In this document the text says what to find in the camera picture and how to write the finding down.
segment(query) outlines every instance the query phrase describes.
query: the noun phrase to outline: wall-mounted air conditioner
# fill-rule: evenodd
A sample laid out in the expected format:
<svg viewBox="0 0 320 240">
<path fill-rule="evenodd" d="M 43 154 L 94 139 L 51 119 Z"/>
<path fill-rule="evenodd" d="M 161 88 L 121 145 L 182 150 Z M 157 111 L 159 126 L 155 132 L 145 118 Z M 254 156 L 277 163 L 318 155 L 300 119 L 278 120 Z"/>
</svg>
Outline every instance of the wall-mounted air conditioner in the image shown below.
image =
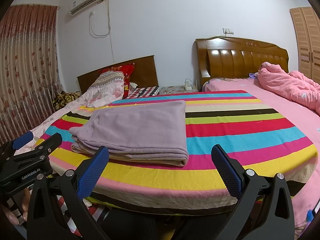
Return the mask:
<svg viewBox="0 0 320 240">
<path fill-rule="evenodd" d="M 69 14 L 71 16 L 74 16 L 76 14 L 78 14 L 79 12 L 87 9 L 88 7 L 99 3 L 103 0 L 74 0 L 71 4 L 70 4 L 70 10 L 69 10 Z"/>
</svg>

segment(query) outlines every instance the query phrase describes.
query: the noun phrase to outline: metal screw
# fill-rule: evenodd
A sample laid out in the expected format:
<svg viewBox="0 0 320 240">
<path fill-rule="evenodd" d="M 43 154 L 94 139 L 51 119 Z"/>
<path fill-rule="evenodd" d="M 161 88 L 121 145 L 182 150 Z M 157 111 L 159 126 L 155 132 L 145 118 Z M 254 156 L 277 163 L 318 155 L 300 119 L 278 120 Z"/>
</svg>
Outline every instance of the metal screw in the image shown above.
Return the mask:
<svg viewBox="0 0 320 240">
<path fill-rule="evenodd" d="M 66 176 L 71 177 L 75 172 L 73 170 L 67 170 L 66 171 Z"/>
<path fill-rule="evenodd" d="M 249 176 L 253 176 L 254 175 L 254 171 L 253 170 L 247 170 L 246 172 L 247 172 L 247 174 Z"/>
<path fill-rule="evenodd" d="M 277 176 L 279 179 L 284 179 L 284 175 L 282 173 L 278 173 Z"/>
<path fill-rule="evenodd" d="M 41 179 L 43 179 L 43 177 L 44 177 L 43 174 L 40 173 L 40 174 L 37 175 L 37 180 L 41 180 Z"/>
</svg>

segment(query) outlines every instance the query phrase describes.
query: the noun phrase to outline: nightstand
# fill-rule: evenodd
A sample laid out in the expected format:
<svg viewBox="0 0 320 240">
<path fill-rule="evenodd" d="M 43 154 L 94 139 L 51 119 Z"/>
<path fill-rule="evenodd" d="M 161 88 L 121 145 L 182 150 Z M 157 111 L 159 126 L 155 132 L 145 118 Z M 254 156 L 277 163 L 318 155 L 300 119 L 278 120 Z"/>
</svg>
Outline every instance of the nightstand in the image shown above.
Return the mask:
<svg viewBox="0 0 320 240">
<path fill-rule="evenodd" d="M 171 86 L 171 87 L 163 87 L 159 93 L 159 95 L 171 95 L 171 94 L 186 94 L 186 93 L 194 93 L 199 92 L 198 89 L 193 86 L 192 90 L 185 90 L 184 86 Z"/>
</svg>

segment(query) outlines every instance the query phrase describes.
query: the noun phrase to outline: purple folded blanket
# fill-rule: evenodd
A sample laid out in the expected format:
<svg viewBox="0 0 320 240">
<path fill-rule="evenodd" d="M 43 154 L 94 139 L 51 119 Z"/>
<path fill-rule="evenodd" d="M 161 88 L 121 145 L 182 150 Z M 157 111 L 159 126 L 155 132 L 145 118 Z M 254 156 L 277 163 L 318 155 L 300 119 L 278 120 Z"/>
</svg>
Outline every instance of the purple folded blanket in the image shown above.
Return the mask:
<svg viewBox="0 0 320 240">
<path fill-rule="evenodd" d="M 93 112 L 82 127 L 72 127 L 77 153 L 94 154 L 100 146 L 110 159 L 186 165 L 185 101 L 107 107 Z"/>
</svg>

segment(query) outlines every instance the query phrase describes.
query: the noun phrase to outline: pink bed sheet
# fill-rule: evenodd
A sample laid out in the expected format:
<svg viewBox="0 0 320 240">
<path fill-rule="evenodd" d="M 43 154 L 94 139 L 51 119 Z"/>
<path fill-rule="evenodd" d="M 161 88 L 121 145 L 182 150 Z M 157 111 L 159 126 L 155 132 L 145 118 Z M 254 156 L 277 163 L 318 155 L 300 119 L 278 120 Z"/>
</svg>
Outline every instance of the pink bed sheet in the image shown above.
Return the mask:
<svg viewBox="0 0 320 240">
<path fill-rule="evenodd" d="M 205 85 L 206 91 L 245 90 L 277 110 L 298 127 L 320 150 L 320 117 L 315 112 L 289 101 L 272 92 L 264 90 L 258 80 L 232 79 L 230 81 L 213 79 Z M 295 225 L 306 220 L 307 211 L 314 209 L 320 198 L 320 165 L 317 165 L 306 185 L 292 199 Z"/>
</svg>

